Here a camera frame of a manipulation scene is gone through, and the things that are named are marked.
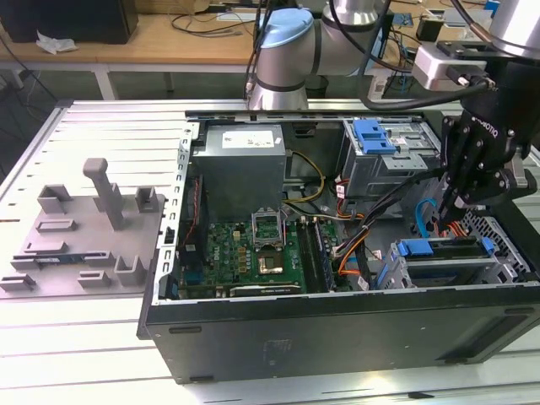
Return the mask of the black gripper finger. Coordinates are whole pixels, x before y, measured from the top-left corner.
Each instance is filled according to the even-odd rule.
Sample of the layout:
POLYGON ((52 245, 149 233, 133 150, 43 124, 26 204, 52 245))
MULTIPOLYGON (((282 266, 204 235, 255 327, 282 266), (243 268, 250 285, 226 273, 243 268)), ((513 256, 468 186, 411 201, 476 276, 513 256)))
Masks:
POLYGON ((482 161, 463 160, 453 166, 453 207, 466 209, 496 204, 510 185, 507 169, 490 169, 482 161))
POLYGON ((442 122, 441 167, 444 169, 446 189, 439 208, 439 225, 446 228, 458 220, 461 209, 456 207, 459 197, 459 176, 463 164, 463 150, 467 142, 468 127, 458 116, 445 116, 442 122))

